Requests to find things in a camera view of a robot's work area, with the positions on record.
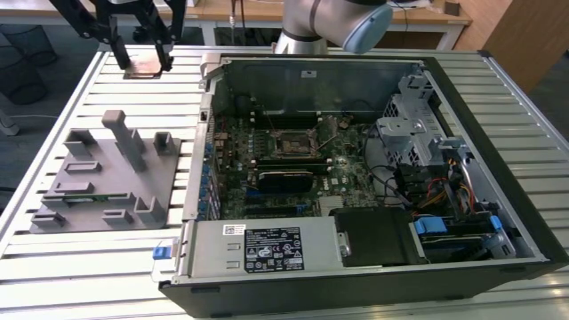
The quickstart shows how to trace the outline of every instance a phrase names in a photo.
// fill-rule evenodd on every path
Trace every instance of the power supply label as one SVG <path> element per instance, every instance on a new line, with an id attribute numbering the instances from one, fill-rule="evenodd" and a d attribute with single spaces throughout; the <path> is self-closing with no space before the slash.
<path id="1" fill-rule="evenodd" d="M 301 228 L 245 230 L 248 273 L 304 270 Z"/>

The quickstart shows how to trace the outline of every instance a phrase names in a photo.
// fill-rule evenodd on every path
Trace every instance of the gray 3d printed holder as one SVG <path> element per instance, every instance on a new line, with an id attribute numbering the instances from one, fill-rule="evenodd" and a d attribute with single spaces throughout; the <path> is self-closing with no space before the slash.
<path id="1" fill-rule="evenodd" d="M 124 119 L 121 110 L 103 116 L 116 140 L 71 130 L 63 143 L 69 154 L 32 217 L 32 233 L 164 227 L 181 142 L 168 132 L 141 139 Z"/>

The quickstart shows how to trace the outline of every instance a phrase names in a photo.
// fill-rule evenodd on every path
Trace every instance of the green circuit board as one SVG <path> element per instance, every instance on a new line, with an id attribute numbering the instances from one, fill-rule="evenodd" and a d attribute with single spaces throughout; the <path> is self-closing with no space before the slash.
<path id="1" fill-rule="evenodd" d="M 297 207 L 298 217 L 318 217 L 322 215 L 318 199 L 329 196 L 341 197 L 344 207 L 376 206 L 376 191 L 361 156 L 365 137 L 362 131 L 368 126 L 346 125 L 345 117 L 328 116 L 312 129 L 312 133 L 306 133 L 308 130 L 297 129 L 260 130 L 249 125 L 246 119 L 224 119 L 223 136 L 219 137 L 226 139 L 223 143 L 216 143 L 220 175 L 225 181 L 220 218 L 246 219 L 250 218 L 246 216 L 246 209 L 276 207 Z M 301 135 L 312 135 L 313 141 L 306 143 Z M 301 140 L 300 146 L 294 145 L 294 139 Z M 278 153 L 278 150 L 298 152 Z M 261 195 L 256 188 L 257 171 L 252 161 L 290 157 L 324 159 L 328 172 L 325 175 L 314 175 L 312 189 L 306 193 Z"/>

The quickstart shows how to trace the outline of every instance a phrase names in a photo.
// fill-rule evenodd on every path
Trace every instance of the aluminum workbench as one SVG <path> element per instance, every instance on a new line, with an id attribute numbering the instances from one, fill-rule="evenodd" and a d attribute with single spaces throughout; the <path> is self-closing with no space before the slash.
<path id="1" fill-rule="evenodd" d="M 149 46 L 128 49 L 133 54 L 153 51 Z M 156 266 L 151 252 L 161 241 L 180 235 L 201 101 L 199 64 L 201 55 L 211 51 L 268 53 L 265 48 L 254 47 L 176 47 L 172 71 L 145 81 L 124 80 L 112 54 L 96 54 L 0 218 L 3 319 L 191 319 L 157 290 L 156 274 L 168 275 L 173 266 L 169 261 Z M 494 60 L 476 52 L 382 50 L 370 54 L 430 55 L 438 59 L 533 204 L 569 248 L 569 144 Z M 89 129 L 96 139 L 112 138 L 100 123 L 108 109 L 124 110 L 127 126 L 139 128 L 143 138 L 156 131 L 169 131 L 183 139 L 167 229 L 29 234 L 41 193 L 53 182 L 68 152 L 63 146 L 67 133 L 72 128 Z M 448 113 L 445 117 L 457 134 Z M 246 319 L 566 319 L 568 271 L 564 268 L 534 280 L 508 283 L 473 299 Z"/>

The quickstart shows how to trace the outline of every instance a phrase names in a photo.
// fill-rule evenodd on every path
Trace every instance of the motherboard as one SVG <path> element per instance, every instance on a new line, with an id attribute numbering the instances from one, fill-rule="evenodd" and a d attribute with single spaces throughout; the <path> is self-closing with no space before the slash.
<path id="1" fill-rule="evenodd" d="M 318 217 L 377 205 L 362 141 L 349 115 L 216 119 L 221 219 Z"/>

